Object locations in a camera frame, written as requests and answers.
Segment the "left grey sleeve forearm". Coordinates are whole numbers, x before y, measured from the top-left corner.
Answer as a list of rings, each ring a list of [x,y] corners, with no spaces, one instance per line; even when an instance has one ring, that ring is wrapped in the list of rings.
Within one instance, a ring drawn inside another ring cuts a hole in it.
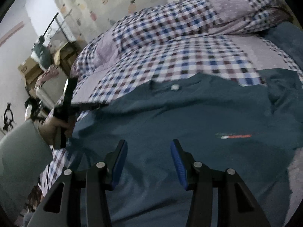
[[[30,120],[1,140],[1,207],[11,221],[17,219],[39,175],[52,160],[49,145]]]

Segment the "left hand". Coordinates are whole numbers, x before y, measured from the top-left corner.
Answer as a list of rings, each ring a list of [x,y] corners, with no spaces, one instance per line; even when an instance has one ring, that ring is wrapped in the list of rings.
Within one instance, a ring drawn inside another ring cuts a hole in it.
[[[64,122],[56,117],[45,121],[38,126],[39,133],[47,145],[54,145],[55,137],[59,128],[63,129],[67,138],[69,138],[76,125],[76,116],[69,117],[67,122]]]

